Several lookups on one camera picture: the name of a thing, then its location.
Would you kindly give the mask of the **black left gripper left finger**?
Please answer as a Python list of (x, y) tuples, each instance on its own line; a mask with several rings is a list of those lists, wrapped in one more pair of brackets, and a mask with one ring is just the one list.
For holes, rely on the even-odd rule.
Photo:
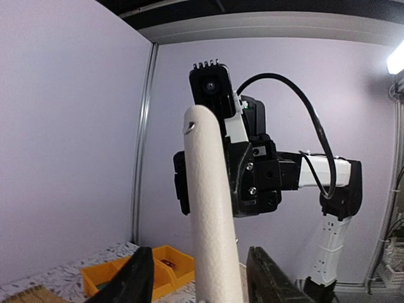
[(152, 248), (141, 246), (106, 286), (87, 303), (151, 302), (154, 282)]

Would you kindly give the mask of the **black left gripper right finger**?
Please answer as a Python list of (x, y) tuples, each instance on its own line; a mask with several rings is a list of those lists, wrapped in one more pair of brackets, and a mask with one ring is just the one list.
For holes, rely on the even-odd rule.
[(314, 302), (289, 280), (262, 247), (249, 248), (246, 275), (249, 302)]

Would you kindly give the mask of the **red cards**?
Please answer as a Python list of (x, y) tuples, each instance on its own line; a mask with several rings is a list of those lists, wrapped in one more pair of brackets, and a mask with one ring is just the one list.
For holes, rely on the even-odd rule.
[(161, 259), (160, 260), (163, 264), (165, 264), (166, 266), (175, 269), (175, 264), (167, 259)]

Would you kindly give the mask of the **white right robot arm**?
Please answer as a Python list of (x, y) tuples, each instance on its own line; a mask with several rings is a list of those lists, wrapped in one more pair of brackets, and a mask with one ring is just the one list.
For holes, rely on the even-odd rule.
[(319, 117), (310, 102), (304, 101), (323, 153), (278, 151), (266, 133), (265, 106), (243, 96), (243, 120), (251, 148), (243, 178), (242, 193), (254, 214), (275, 211), (282, 192), (303, 187), (319, 189), (323, 216), (322, 240), (317, 261), (304, 281), (303, 291), (314, 302), (335, 299), (337, 265), (348, 226), (362, 204), (362, 164), (358, 160), (335, 157)]

